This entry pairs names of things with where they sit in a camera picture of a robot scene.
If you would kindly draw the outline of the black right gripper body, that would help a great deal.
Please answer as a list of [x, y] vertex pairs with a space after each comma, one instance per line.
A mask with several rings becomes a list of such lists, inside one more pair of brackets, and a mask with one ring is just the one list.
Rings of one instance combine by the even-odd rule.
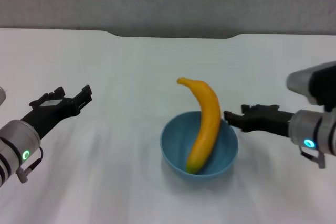
[[293, 115], [284, 111], [244, 114], [246, 117], [244, 132], [264, 131], [288, 137], [289, 122]]

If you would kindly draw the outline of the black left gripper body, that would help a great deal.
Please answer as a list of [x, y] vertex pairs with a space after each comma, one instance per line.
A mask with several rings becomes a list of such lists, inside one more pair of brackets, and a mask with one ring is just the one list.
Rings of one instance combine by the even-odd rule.
[[40, 138], [45, 137], [60, 121], [79, 114], [77, 96], [65, 97], [63, 87], [45, 93], [29, 105], [32, 110], [21, 120], [35, 129]]

